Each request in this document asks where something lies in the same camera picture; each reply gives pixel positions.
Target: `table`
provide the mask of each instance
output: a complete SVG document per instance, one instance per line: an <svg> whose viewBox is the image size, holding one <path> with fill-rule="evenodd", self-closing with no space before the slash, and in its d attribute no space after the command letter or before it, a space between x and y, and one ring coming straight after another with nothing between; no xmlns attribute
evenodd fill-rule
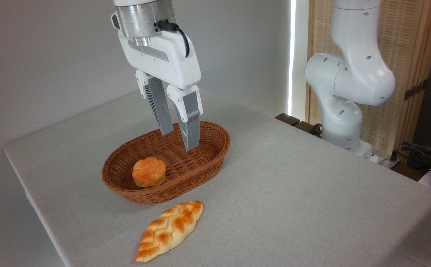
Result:
<svg viewBox="0 0 431 267"><path fill-rule="evenodd" d="M209 91L201 95L201 119L226 128L232 145L216 177L165 203L132 203L101 180L113 150L158 128L138 93L5 146L67 266L134 266L146 226L189 200L205 205L194 232L145 266L431 265L430 188Z"/></svg>

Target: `woven screen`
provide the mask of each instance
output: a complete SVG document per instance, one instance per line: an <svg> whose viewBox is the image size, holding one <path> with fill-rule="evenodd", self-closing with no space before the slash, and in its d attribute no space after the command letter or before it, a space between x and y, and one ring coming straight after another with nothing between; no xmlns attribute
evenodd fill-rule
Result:
<svg viewBox="0 0 431 267"><path fill-rule="evenodd" d="M312 1L311 54L341 53L330 35L333 1ZM395 75L395 92L382 106L359 107L363 113L361 139L383 152L390 153L394 147L399 123L399 105L403 101L405 90L411 86L407 81L406 68L412 64L409 55L414 48L412 40L418 31L417 15L423 3L422 0L383 0L381 4L377 39L382 58ZM308 104L309 123L322 123L319 101L312 89L309 90Z"/></svg>

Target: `bread roll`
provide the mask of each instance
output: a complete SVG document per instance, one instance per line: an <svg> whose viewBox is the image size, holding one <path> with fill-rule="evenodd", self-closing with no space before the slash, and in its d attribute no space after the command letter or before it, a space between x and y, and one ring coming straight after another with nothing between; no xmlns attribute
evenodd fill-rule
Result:
<svg viewBox="0 0 431 267"><path fill-rule="evenodd" d="M203 207L199 201L189 201L165 211L159 219L148 225L135 261L148 262L180 245L194 230Z"/></svg>
<svg viewBox="0 0 431 267"><path fill-rule="evenodd" d="M132 176L137 186L158 186L166 177L166 164L155 157L140 159L133 167Z"/></svg>

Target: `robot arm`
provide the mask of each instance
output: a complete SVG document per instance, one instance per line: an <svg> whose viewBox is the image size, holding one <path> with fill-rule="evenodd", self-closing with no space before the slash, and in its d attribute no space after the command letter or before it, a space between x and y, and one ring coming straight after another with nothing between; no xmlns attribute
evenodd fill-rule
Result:
<svg viewBox="0 0 431 267"><path fill-rule="evenodd" d="M322 138L370 159L360 140L362 113L354 103L381 105L395 89L395 77L377 45L380 0L334 0L331 37L342 55L315 54L305 76L323 113Z"/></svg>
<svg viewBox="0 0 431 267"><path fill-rule="evenodd" d="M187 151L199 145L203 113L197 83L199 62L191 39L175 24L172 0L114 0L111 16L126 59L136 68L141 96L149 102L163 135L174 130L162 81L169 83Z"/></svg>

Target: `oval basket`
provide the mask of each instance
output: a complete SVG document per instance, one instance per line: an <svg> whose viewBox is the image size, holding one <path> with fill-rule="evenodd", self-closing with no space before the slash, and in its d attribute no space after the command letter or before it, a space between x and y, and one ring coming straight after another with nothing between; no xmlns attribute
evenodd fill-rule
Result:
<svg viewBox="0 0 431 267"><path fill-rule="evenodd" d="M167 135L154 130L110 154L102 169L105 185L135 203L156 204L181 196L219 173L229 151L229 133L220 125L201 121L199 146L186 152L179 125L173 126L174 131ZM133 166L147 157L166 164L166 178L159 186L143 188L133 180Z"/></svg>

